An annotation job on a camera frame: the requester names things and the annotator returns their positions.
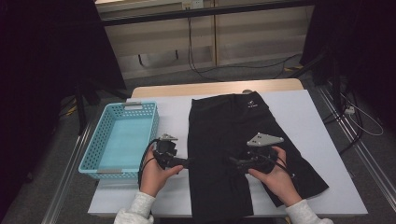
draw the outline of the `white sleeve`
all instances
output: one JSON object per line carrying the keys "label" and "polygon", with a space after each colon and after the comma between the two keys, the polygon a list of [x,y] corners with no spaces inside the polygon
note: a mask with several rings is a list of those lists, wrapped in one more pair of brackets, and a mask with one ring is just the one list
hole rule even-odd
{"label": "white sleeve", "polygon": [[148,194],[137,192],[131,207],[126,210],[122,208],[114,220],[115,224],[152,224],[154,217],[149,214],[151,206],[154,204],[155,198]]}
{"label": "white sleeve", "polygon": [[309,207],[306,200],[302,200],[286,208],[293,224],[332,224],[330,219],[320,219]]}

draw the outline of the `table top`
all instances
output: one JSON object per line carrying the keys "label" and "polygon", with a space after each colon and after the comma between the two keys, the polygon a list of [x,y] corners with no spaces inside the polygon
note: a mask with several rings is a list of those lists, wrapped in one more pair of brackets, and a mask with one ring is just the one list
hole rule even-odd
{"label": "table top", "polygon": [[[263,100],[270,106],[276,121],[293,144],[299,148],[304,158],[329,184],[329,189],[318,197],[308,200],[314,212],[328,217],[366,214],[367,210],[318,115],[318,111],[298,79],[141,87],[134,90],[133,98],[130,101],[156,100],[163,117],[160,119],[158,133],[175,134],[179,139],[177,154],[180,157],[186,157],[187,120],[191,98],[197,99],[219,93],[239,93],[246,89],[261,93]],[[262,190],[260,181],[248,175],[247,179],[255,216],[286,215],[282,207],[276,208],[269,199],[266,200],[268,195]],[[100,180],[88,213],[114,217],[121,207],[130,205],[137,191],[133,180]],[[187,171],[183,170],[178,176],[168,180],[167,185],[160,191],[152,211],[159,217],[188,217],[191,215]]]}

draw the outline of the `turquoise basket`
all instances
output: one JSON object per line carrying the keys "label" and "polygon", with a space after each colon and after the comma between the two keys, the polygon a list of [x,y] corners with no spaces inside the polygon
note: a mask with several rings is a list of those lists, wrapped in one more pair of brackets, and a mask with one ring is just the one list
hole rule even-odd
{"label": "turquoise basket", "polygon": [[159,123],[155,102],[110,104],[99,119],[78,171],[95,179],[137,178]]}

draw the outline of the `folded black garment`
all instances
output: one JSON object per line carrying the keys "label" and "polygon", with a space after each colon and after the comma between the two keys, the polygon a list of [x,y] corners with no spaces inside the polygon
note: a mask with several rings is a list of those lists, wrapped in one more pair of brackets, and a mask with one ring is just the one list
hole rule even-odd
{"label": "folded black garment", "polygon": [[[284,138],[277,145],[287,152],[288,169],[296,175],[295,186],[303,198],[328,188],[276,123],[257,92],[192,100],[189,122],[188,154],[194,158],[189,168],[191,211],[197,223],[253,215],[248,181],[229,162],[229,157],[245,159],[247,141],[257,133]],[[282,202],[265,189],[274,204],[280,206]]]}

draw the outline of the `gray floor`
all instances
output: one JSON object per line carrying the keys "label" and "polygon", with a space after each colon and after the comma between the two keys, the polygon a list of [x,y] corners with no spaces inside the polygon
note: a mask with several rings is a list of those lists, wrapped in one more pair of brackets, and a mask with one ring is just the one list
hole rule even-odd
{"label": "gray floor", "polygon": [[[265,66],[278,63],[282,59],[260,61],[255,63],[243,63],[244,66]],[[294,57],[285,63],[286,67],[298,64],[298,57]],[[215,78],[221,81],[234,80],[254,80],[269,79],[273,77],[287,77],[290,73],[283,72],[282,63],[277,66],[266,68],[247,68],[231,67],[220,68],[211,72],[202,73],[202,76]],[[304,87],[309,91],[312,100],[317,107],[319,114],[325,118],[331,114],[331,110],[325,104],[323,94],[320,88],[314,86],[310,74],[300,78]],[[128,90],[124,91],[130,94],[135,87],[152,86],[152,85],[169,85],[183,83],[200,83],[213,82],[213,80],[200,77],[192,71],[181,71],[167,75],[158,75],[151,77],[138,77],[126,81]],[[97,115],[96,111],[103,108],[105,104],[118,101],[111,95],[99,91],[102,97],[100,105],[88,105],[85,108],[88,118]],[[358,95],[360,108],[369,115],[375,116],[374,110],[370,108],[364,100]],[[370,119],[363,116],[364,128],[373,133],[378,133],[378,127]],[[338,122],[326,125],[328,132],[338,150],[348,145],[349,141]],[[396,157],[396,138],[395,132],[391,131],[386,124],[383,124],[384,133],[380,136],[372,136],[364,133],[360,144],[364,144],[373,155],[382,168],[384,174],[390,182],[396,179],[396,166],[394,166]],[[52,136],[51,142],[47,148],[47,153],[42,158],[40,165],[33,171],[34,181],[25,184],[20,191],[19,196],[8,210],[7,216],[2,223],[41,223],[44,215],[50,205],[53,194],[62,178],[63,171],[67,166],[68,159],[73,153],[73,148],[78,140],[78,116],[77,113],[71,116],[60,118],[57,130]],[[372,174],[358,154],[356,147],[346,152],[342,159],[346,168],[351,173],[359,194],[369,212],[362,217],[333,217],[335,223],[390,223],[396,219],[394,208],[389,204],[389,200],[384,195],[383,190],[373,179]],[[95,181],[78,172],[73,176],[70,190],[64,200],[57,223],[112,223],[112,218],[100,218],[87,214],[95,189]]]}

